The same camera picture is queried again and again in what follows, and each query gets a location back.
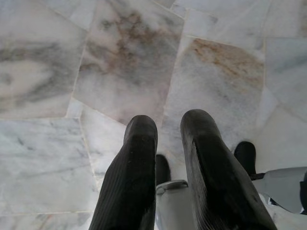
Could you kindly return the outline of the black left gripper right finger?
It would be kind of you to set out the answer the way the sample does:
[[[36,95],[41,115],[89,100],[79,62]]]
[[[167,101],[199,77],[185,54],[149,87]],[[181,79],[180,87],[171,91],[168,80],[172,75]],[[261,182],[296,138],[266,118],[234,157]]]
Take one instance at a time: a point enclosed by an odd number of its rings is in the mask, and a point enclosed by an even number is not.
[[[180,131],[196,230],[277,230],[245,169],[214,119],[187,111]]]

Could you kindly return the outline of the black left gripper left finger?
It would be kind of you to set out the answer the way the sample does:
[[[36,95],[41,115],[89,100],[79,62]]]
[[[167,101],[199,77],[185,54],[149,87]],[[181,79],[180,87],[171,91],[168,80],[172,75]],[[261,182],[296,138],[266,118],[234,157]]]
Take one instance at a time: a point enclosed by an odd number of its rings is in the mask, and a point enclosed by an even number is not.
[[[157,127],[146,115],[128,123],[105,174],[89,230],[154,230]]]

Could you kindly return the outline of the black robot foot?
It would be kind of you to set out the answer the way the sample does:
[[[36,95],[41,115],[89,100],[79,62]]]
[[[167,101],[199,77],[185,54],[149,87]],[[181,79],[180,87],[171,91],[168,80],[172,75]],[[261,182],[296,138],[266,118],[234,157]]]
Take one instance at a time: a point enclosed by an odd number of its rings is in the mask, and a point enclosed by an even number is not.
[[[253,143],[241,141],[234,151],[234,156],[240,162],[249,176],[256,174],[256,149]]]
[[[156,155],[156,185],[171,181],[171,172],[168,161],[164,155]]]

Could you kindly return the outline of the grey robot leg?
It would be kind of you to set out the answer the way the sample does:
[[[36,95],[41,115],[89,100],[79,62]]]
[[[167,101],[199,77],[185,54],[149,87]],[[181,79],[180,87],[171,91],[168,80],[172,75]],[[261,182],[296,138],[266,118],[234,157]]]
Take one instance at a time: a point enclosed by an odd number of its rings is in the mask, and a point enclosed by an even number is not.
[[[285,210],[301,214],[303,205],[300,197],[300,183],[303,182],[307,167],[285,168],[251,176],[257,191],[273,200]]]

